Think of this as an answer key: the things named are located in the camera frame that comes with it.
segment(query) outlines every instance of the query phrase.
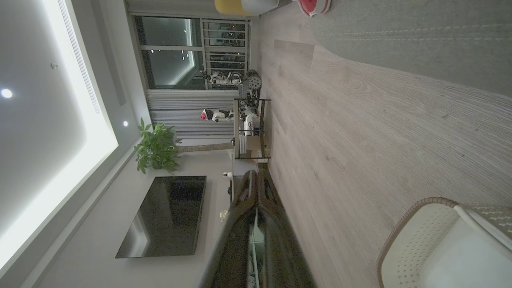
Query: black television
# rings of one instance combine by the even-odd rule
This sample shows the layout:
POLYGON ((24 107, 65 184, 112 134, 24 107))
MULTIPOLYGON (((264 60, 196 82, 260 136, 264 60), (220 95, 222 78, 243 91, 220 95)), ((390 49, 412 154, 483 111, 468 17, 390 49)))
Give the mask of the black television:
POLYGON ((193 255, 206 176, 155 177, 116 258, 193 255))

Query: floor plank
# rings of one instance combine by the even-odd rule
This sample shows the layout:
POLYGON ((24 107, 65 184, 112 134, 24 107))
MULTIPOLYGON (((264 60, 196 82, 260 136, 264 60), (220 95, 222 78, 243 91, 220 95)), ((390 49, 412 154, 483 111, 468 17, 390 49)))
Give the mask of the floor plank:
POLYGON ((272 178, 320 287, 378 287, 416 201, 512 206, 512 100, 340 58, 292 3, 261 18, 272 178))

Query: seam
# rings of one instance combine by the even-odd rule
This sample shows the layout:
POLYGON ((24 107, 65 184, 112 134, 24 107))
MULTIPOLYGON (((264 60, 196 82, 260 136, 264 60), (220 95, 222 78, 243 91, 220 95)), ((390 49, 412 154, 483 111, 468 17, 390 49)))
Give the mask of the seam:
POLYGON ((437 41, 437 40, 473 40, 473 41, 504 41, 504 40, 512 40, 512 38, 410 38, 410 39, 379 39, 379 38, 323 38, 318 37, 318 39, 328 39, 328 40, 352 40, 352 41, 437 41))
POLYGON ((467 28, 487 28, 487 27, 501 27, 501 26, 512 26, 512 23, 509 23, 509 24, 485 24, 485 25, 446 26, 446 27, 435 27, 435 28, 388 30, 388 31, 378 31, 378 32, 317 33, 317 35, 356 35, 356 34, 400 33, 400 32, 410 32, 410 31, 450 30, 450 29, 467 29, 467 28))

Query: shoe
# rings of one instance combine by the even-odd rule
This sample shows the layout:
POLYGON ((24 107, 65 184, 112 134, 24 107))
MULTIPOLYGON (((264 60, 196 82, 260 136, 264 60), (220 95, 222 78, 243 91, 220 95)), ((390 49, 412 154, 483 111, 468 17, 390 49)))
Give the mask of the shoe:
POLYGON ((312 17, 315 14, 323 14, 331 7, 331 0, 294 0, 301 7, 302 12, 312 17))

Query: yellow stool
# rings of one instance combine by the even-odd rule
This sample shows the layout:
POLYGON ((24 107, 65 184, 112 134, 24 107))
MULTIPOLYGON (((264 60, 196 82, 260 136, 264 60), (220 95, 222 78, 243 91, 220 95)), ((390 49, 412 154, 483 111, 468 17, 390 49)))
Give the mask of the yellow stool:
POLYGON ((215 8, 225 15, 254 16, 242 8, 241 0, 215 0, 215 8))

